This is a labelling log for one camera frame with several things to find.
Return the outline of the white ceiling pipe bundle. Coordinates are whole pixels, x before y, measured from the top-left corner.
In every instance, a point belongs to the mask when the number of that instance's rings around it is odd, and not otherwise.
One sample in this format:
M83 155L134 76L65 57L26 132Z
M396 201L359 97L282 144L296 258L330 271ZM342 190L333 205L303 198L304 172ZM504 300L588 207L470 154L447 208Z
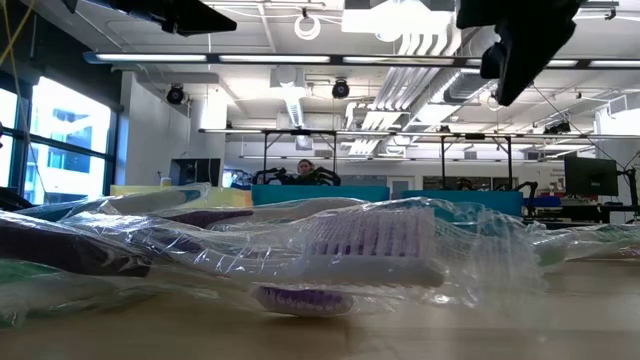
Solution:
M461 31L448 25L438 34L404 34L398 55L444 55L450 56L460 47ZM418 98L439 68L392 67L370 110L404 111Z

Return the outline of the small teal plastic bin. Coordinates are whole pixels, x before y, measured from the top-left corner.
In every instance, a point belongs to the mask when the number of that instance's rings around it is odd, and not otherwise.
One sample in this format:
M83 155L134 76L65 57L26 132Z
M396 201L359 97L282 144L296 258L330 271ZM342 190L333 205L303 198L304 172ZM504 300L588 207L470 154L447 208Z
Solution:
M390 199L386 186L311 186L311 185L254 185L251 199L254 205L267 205L314 198L352 198L368 202Z

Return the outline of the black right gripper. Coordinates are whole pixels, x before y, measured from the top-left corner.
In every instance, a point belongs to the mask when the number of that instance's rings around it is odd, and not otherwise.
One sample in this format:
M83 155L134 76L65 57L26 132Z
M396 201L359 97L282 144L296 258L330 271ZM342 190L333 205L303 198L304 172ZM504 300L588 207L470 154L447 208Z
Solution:
M500 105L511 105L575 32L574 22L525 22L570 20L582 4L583 0L457 0L459 29L500 24L495 28L500 41L483 53L480 66L482 78L499 79Z

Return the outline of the black monitor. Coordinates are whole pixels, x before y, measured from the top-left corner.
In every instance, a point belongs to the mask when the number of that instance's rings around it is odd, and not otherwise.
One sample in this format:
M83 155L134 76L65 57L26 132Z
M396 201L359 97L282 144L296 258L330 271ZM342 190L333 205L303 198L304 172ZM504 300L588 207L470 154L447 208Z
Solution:
M173 159L169 177L173 185L184 186L192 183L219 185L221 160L219 158Z
M565 157L565 186L571 195L618 196L618 172L614 160Z

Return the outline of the white ceiling light panel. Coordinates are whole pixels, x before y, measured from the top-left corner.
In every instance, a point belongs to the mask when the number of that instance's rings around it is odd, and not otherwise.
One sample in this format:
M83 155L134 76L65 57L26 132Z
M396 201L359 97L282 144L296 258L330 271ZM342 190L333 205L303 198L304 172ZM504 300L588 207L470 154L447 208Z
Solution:
M452 19L452 12L431 11L424 7L345 10L341 31L383 35L437 34L445 30Z

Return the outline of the green white toothbrush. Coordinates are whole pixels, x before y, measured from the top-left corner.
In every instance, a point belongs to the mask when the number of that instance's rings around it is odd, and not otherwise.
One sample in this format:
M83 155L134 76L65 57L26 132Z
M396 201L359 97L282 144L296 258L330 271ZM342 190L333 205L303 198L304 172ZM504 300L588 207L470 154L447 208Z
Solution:
M640 258L640 225L600 224L531 234L539 265L548 267L570 260Z

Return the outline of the white toothbrush purple bristles wrapped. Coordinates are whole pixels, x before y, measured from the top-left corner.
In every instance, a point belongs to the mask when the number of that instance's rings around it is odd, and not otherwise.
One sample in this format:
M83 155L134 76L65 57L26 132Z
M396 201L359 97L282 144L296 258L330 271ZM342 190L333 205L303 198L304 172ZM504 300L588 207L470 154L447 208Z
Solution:
M476 203L410 198L206 229L99 213L76 215L70 224L186 268L286 290L412 292L475 306L542 285L523 226Z

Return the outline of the dark purple wrapped toothbrush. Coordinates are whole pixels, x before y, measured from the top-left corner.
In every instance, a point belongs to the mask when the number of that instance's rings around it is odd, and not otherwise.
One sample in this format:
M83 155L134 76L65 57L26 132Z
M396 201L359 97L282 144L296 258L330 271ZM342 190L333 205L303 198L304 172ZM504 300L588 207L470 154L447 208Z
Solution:
M91 276L144 278L151 261L98 235L13 212L0 211L0 257Z

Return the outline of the long ceiling light bar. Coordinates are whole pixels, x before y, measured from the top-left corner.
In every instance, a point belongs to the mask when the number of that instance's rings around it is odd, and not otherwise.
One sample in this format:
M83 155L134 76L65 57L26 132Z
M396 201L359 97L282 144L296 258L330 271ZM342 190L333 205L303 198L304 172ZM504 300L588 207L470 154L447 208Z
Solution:
M479 68L481 59L463 56L309 55L219 53L101 53L85 52L90 64L224 64L326 65L372 67Z

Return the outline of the large glass window wall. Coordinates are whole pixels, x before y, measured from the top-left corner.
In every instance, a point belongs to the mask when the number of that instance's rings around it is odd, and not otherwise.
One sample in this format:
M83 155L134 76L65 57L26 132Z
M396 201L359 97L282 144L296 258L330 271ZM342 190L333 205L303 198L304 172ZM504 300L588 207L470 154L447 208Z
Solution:
M34 205L102 196L115 125L109 107L58 82L0 73L0 187Z

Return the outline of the thin hanging light strip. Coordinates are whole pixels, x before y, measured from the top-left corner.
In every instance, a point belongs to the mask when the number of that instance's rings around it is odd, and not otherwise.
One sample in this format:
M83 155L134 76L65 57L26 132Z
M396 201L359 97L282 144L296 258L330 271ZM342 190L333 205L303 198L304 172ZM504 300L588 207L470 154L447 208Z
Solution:
M287 134L292 136L330 135L352 137L417 137L417 138L463 138L465 140L486 140L490 138L523 138L523 139L584 139L584 140L638 140L640 135L612 134L523 134L523 133L460 133L460 132L397 132L397 131L351 131L351 130L319 130L319 129L199 129L206 134Z

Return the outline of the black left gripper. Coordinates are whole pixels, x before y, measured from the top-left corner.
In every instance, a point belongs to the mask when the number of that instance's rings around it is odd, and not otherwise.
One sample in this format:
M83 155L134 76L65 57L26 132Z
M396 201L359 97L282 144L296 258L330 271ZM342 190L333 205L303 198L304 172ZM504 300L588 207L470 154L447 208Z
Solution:
M233 32L237 23L195 0L99 0L99 4L182 36Z

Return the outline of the yellow plastic bin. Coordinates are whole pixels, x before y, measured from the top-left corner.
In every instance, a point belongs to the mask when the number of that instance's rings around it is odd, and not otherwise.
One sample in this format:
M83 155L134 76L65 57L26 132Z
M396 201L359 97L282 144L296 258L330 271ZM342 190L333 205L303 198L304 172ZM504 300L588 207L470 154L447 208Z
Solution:
M251 193L233 188L212 187L208 183L184 186L112 185L114 207L123 213L143 213L166 209L249 207Z

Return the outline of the large teal-blue plastic bin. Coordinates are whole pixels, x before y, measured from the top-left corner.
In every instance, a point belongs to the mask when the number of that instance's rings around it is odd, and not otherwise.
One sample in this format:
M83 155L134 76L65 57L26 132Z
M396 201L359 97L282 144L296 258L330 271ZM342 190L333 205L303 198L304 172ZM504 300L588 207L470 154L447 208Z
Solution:
M520 217L523 194L519 191L465 191L465 190L407 190L396 198L426 197L446 200L452 203L477 203L486 208Z

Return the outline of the white blue wrapped toothbrush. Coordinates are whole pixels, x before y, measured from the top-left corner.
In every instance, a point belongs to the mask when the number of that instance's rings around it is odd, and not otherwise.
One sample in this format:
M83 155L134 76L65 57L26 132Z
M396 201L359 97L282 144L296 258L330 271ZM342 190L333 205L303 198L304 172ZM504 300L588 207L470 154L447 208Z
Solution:
M16 213L51 222L57 222L82 212L135 215L178 208L197 200L205 200L211 189L212 187L208 183L194 183L185 186L165 187L146 193L40 205L17 210Z

